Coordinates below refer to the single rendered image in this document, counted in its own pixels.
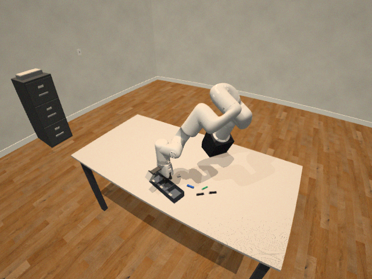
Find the dark grey rack of three bins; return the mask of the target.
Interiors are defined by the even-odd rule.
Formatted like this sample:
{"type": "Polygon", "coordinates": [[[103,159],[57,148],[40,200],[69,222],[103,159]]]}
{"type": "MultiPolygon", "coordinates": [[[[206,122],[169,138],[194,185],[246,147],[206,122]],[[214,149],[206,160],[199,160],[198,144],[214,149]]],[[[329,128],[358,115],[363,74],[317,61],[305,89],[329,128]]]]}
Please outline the dark grey rack of three bins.
{"type": "Polygon", "coordinates": [[[162,176],[159,172],[155,173],[155,177],[152,181],[149,181],[155,188],[157,188],[164,196],[166,196],[170,201],[176,203],[182,197],[184,197],[184,191],[169,180],[165,184],[162,180],[162,176]]]}

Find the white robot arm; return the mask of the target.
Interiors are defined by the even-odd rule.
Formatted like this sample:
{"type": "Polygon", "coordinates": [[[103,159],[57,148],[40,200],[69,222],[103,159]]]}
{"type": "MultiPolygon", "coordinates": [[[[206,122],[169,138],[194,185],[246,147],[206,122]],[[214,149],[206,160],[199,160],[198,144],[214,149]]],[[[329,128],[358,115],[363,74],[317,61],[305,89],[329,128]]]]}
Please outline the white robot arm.
{"type": "Polygon", "coordinates": [[[218,117],[204,103],[196,105],[170,144],[166,139],[155,142],[158,164],[170,164],[170,158],[179,158],[188,139],[195,137],[202,128],[208,134],[213,134],[216,141],[227,142],[235,124],[239,129],[250,125],[252,112],[240,100],[239,93],[233,86],[226,83],[214,85],[210,90],[210,98],[223,115],[218,117]]]}

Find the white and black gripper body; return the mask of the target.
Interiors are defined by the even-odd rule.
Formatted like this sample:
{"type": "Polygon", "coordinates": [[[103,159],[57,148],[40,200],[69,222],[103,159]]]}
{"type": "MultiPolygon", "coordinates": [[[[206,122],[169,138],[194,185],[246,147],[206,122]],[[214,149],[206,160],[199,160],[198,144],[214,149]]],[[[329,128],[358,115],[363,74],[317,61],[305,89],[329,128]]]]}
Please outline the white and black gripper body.
{"type": "Polygon", "coordinates": [[[163,176],[165,176],[166,178],[169,178],[169,176],[170,176],[169,173],[171,173],[172,175],[174,174],[171,162],[170,162],[170,164],[166,164],[166,165],[161,165],[161,164],[157,163],[157,167],[158,166],[161,168],[159,173],[162,174],[163,176]]]}

